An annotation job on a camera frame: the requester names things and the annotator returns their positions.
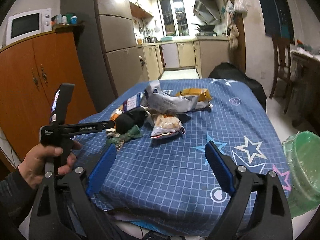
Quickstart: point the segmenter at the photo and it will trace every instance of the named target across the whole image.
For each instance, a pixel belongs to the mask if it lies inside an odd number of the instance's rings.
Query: range hood
[[[193,13],[206,24],[217,25],[221,19],[217,4],[211,0],[196,0]]]

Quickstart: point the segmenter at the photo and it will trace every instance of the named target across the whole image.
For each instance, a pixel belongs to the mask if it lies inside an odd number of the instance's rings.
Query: microwave
[[[8,19],[6,45],[49,31],[52,31],[50,8],[15,14]]]

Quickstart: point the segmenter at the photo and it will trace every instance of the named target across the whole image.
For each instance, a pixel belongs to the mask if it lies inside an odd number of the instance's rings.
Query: orange wooden cabinet
[[[75,84],[66,123],[96,113],[72,32],[50,32],[0,52],[0,127],[21,160],[39,143],[39,129],[49,123],[53,96],[62,83]]]

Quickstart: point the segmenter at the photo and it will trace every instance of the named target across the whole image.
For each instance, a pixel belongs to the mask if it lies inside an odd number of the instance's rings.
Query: black bag
[[[236,66],[227,62],[221,63],[214,68],[214,70],[210,73],[209,78],[232,79],[243,82],[251,89],[252,93],[262,105],[264,111],[267,112],[267,96],[262,85],[258,81],[247,77]]]

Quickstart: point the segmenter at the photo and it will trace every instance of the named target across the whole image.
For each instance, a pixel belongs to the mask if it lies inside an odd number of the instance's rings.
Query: window
[[[183,0],[160,0],[164,36],[188,36],[188,22]]]
[[[284,37],[294,44],[293,24],[287,0],[260,0],[267,36]]]

